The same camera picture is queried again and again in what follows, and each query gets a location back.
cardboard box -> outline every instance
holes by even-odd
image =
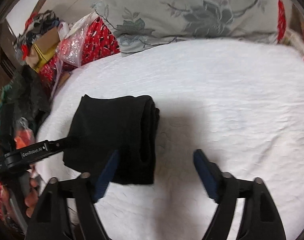
[[[39,62],[33,67],[33,69],[39,73],[40,69],[55,55],[57,44],[54,44],[50,49],[48,49],[47,53],[42,53],[36,44],[33,44],[33,47],[39,57]]]
[[[49,49],[52,49],[54,45],[60,42],[58,27],[46,32],[41,38],[39,38],[34,44],[43,53],[47,54]]]

gray floral pillowcase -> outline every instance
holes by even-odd
[[[278,0],[101,0],[92,7],[123,55],[194,38],[277,41]]]

black towel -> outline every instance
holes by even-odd
[[[158,122],[159,109],[150,96],[95,99],[85,95],[68,134],[78,138],[79,147],[64,151],[64,164],[97,178],[112,152],[119,150],[112,182],[153,184]]]

mattress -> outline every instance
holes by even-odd
[[[150,95],[160,109],[154,185],[111,183],[95,204],[111,239],[202,239],[217,206],[194,169],[197,148],[236,178],[263,178],[287,240],[303,230],[304,61],[294,49],[194,40],[94,61],[75,70],[54,98],[38,141],[67,136],[85,94]],[[45,181],[79,175],[64,166],[62,153],[36,169]],[[237,235],[242,204],[228,239]]]

human hand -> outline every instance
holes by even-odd
[[[34,211],[34,208],[39,200],[39,195],[38,192],[34,189],[35,187],[38,186],[38,182],[35,179],[30,179],[30,185],[31,185],[31,191],[30,193],[27,195],[27,197],[25,198],[25,204],[27,206],[27,210],[26,210],[26,215],[28,217],[32,216],[32,213]],[[4,206],[6,207],[6,210],[8,212],[8,215],[17,222],[17,218],[10,206],[10,194],[9,191],[6,187],[2,187],[1,190],[1,200],[4,204]]]

